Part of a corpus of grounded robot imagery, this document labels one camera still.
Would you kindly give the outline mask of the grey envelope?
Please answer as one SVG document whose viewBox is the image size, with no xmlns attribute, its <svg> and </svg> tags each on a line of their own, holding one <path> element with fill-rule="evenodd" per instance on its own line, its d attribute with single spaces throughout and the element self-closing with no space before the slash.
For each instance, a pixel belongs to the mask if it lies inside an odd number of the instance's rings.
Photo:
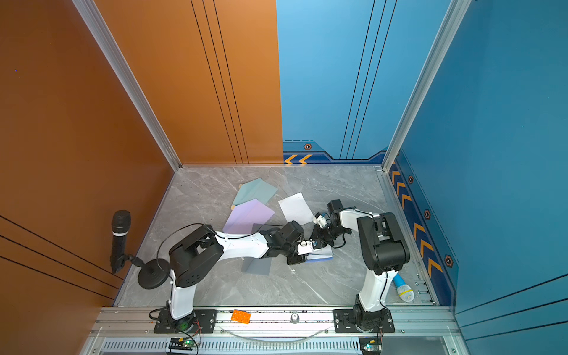
<svg viewBox="0 0 568 355">
<path fill-rule="evenodd" d="M 276 232 L 278 229 L 281 229 L 282 226 L 278 225 L 260 225 L 259 223 L 255 223 L 253 225 L 253 232 Z M 255 259 L 251 257 L 246 257 L 243 259 L 243 264 L 241 271 L 247 275 L 261 275 L 261 276 L 268 276 L 271 271 L 272 267 L 272 258 L 261 258 Z"/>
</svg>

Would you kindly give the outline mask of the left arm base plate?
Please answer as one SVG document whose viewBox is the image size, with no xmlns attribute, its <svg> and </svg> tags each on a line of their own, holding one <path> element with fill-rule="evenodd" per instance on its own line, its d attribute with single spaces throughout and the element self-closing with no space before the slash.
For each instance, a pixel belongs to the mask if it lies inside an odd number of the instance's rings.
<svg viewBox="0 0 568 355">
<path fill-rule="evenodd" d="M 212 334 L 217 320 L 215 309 L 195 309 L 190 315 L 174 320 L 169 309 L 162 307 L 149 312 L 149 318 L 155 322 L 156 334 Z"/>
</svg>

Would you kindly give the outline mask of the blue floral letter paper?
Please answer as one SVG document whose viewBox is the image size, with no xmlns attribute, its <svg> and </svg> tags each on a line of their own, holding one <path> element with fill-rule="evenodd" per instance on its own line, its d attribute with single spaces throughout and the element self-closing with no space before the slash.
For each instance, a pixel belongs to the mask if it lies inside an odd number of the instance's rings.
<svg viewBox="0 0 568 355">
<path fill-rule="evenodd" d="M 326 246 L 325 248 L 314 249 L 306 255 L 307 263 L 327 261 L 333 259 L 333 248 Z"/>
</svg>

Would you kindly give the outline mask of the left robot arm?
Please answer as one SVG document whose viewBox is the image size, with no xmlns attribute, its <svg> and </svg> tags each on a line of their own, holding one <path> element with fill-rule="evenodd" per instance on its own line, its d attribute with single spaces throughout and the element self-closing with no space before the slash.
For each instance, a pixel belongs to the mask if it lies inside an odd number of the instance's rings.
<svg viewBox="0 0 568 355">
<path fill-rule="evenodd" d="M 168 309 L 172 320 L 193 317 L 197 285 L 217 262 L 281 255 L 292 259 L 298 255 L 298 244 L 303 235 L 303 227 L 295 221 L 250 235 L 216 232 L 210 225 L 195 229 L 169 250 L 172 289 Z"/>
</svg>

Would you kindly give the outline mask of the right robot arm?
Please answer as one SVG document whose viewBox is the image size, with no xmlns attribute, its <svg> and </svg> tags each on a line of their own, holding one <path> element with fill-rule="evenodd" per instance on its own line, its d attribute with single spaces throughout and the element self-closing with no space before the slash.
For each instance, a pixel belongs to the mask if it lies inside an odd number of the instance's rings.
<svg viewBox="0 0 568 355">
<path fill-rule="evenodd" d="M 353 323 L 362 332 L 375 331 L 380 335 L 395 332 L 386 297 L 395 277 L 411 259 L 395 215 L 346 208 L 341 201 L 332 200 L 328 211 L 315 214 L 312 221 L 314 229 L 310 240 L 314 250 L 327 246 L 338 249 L 337 238 L 344 241 L 347 234 L 357 233 L 367 272 L 355 298 Z"/>
</svg>

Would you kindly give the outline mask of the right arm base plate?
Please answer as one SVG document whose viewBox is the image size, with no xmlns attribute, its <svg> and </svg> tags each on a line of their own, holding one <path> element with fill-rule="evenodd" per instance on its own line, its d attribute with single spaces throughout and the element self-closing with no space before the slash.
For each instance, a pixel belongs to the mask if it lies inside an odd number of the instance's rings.
<svg viewBox="0 0 568 355">
<path fill-rule="evenodd" d="M 334 309 L 334 328 L 338 334 L 379 333 L 393 334 L 395 326 L 391 312 L 383 309 L 365 312 L 359 309 Z"/>
</svg>

